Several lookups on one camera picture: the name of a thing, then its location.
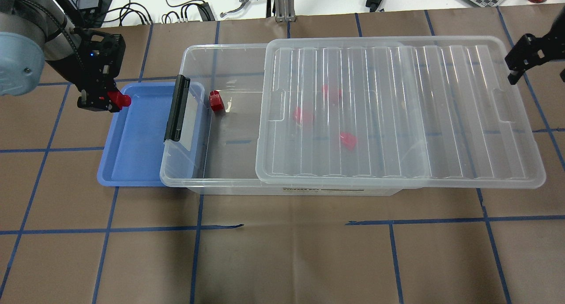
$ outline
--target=white table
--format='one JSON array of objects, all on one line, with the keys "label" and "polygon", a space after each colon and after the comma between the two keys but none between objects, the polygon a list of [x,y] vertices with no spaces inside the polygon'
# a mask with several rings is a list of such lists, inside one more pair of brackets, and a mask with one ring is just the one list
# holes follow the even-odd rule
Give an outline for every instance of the white table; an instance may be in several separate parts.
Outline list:
[{"label": "white table", "polygon": [[[180,8],[168,7],[165,0],[132,0],[143,4],[149,10],[151,17],[155,23],[161,22],[161,16],[164,13],[175,10],[177,13]],[[186,2],[188,0],[169,0],[173,5]],[[216,20],[228,19],[256,19],[265,17],[267,0],[251,0],[250,3],[242,11],[236,14],[229,14],[223,19],[220,18],[220,12],[230,11],[238,7],[238,0],[205,0],[210,3],[210,7],[214,13]],[[345,13],[362,13],[369,12],[365,7],[366,0],[295,0],[294,8],[297,16],[300,15],[331,15]],[[113,0],[110,8],[121,7],[127,3],[127,0]],[[565,0],[547,0],[546,3],[565,3]],[[505,0],[501,6],[515,5],[535,5],[528,0]],[[380,8],[387,12],[391,11],[411,11],[411,10],[435,10],[443,8],[463,8],[476,7],[468,0],[383,0]],[[111,12],[106,20],[114,19],[118,16],[118,12]],[[200,14],[196,7],[189,8],[189,20],[200,20]],[[129,14],[123,25],[140,24],[139,17],[136,14]],[[118,21],[105,23],[104,27],[117,26]]]}]

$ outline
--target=clear plastic container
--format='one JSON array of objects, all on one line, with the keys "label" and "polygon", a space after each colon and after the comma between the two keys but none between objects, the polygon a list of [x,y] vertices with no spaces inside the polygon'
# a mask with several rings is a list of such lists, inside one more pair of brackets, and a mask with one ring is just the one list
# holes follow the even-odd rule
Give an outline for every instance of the clear plastic container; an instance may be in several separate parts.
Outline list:
[{"label": "clear plastic container", "polygon": [[180,73],[219,90],[226,115],[208,113],[197,178],[178,163],[182,145],[165,142],[165,185],[202,194],[391,195],[545,181],[498,39],[277,39],[266,48],[185,51]]},{"label": "clear plastic container", "polygon": [[256,173],[341,188],[536,188],[545,171],[494,37],[277,39]]}]

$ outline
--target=blue plastic tray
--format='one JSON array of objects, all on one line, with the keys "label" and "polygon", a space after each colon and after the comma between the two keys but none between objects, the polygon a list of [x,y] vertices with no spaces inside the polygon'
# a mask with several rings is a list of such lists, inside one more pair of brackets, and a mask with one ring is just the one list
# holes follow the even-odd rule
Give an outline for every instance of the blue plastic tray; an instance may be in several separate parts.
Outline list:
[{"label": "blue plastic tray", "polygon": [[[132,104],[113,116],[98,169],[100,184],[164,187],[159,170],[174,87],[175,83],[131,83],[123,89]],[[191,83],[190,89],[203,87]]]}]

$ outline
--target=black handle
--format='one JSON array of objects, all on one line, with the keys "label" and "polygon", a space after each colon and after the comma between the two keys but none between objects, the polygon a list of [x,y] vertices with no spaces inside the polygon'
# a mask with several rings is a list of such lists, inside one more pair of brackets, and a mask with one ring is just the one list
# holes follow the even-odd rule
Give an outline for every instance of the black handle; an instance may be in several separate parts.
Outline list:
[{"label": "black handle", "polygon": [[169,121],[167,121],[167,130],[165,130],[165,140],[171,139],[175,142],[180,140],[189,87],[190,78],[178,75],[175,82],[175,91],[173,92],[171,112],[169,112]]}]

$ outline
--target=translucent lid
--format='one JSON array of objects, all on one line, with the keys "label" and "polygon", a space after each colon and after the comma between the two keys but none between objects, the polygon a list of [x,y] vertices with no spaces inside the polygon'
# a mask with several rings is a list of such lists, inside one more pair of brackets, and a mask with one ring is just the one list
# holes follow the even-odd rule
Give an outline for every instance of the translucent lid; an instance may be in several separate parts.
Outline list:
[{"label": "translucent lid", "polygon": [[337,188],[536,188],[545,171],[494,37],[277,39],[256,173]]}]

